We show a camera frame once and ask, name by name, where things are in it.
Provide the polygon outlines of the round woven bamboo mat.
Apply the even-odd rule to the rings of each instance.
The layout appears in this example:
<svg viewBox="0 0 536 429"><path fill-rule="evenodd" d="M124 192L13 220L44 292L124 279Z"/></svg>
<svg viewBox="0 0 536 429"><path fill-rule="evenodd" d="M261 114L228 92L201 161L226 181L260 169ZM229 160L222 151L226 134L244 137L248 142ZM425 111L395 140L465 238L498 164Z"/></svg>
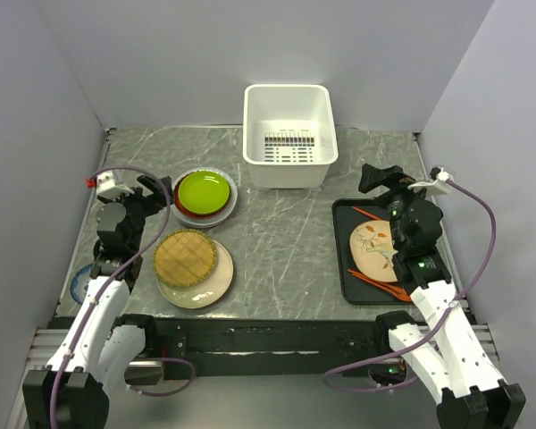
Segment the round woven bamboo mat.
<svg viewBox="0 0 536 429"><path fill-rule="evenodd" d="M179 230L161 240L153 254L156 277L166 286L189 288L207 279L217 265L214 242L194 229Z"/></svg>

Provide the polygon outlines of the cream plate with branch motif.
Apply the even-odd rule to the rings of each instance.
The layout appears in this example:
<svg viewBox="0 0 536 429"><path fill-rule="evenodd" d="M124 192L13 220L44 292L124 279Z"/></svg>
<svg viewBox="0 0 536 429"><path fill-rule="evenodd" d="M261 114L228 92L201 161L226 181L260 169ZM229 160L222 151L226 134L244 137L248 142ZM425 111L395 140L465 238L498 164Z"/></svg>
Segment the cream plate with branch motif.
<svg viewBox="0 0 536 429"><path fill-rule="evenodd" d="M220 300L230 288L234 274L234 264L230 252L218 241L216 246L218 261L209 277L189 288L173 288L158 281L158 289L163 297L176 307L197 310L209 307Z"/></svg>

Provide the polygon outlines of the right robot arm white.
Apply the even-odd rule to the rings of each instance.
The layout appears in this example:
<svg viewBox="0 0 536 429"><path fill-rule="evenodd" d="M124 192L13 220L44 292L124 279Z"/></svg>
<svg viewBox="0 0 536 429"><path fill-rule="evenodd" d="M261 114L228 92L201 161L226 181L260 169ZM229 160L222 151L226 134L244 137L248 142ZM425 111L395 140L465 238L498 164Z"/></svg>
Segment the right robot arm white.
<svg viewBox="0 0 536 429"><path fill-rule="evenodd" d="M442 167L429 181L399 166L362 167L360 192L387 189L373 201L388 212L394 272L429 327L421 333L406 311L379 315L373 346L412 369L436 403L440 427L513 428L526 403L523 390L507 382L480 344L436 247L443 213L428 197L449 192L451 182Z"/></svg>

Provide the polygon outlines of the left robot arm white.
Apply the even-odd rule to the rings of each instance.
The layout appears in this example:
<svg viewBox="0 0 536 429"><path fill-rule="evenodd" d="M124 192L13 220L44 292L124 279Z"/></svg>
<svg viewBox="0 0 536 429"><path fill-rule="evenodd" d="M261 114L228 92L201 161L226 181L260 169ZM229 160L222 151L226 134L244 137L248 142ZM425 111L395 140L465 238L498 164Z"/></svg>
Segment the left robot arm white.
<svg viewBox="0 0 536 429"><path fill-rule="evenodd" d="M160 338L150 316L125 315L143 263L141 239L149 216L169 211L172 180L140 174L138 186L119 183L110 170L88 180L102 206L87 293L70 330L48 362L30 370L22 393L31 428L102 428L110 394L124 384L136 357L147 359Z"/></svg>

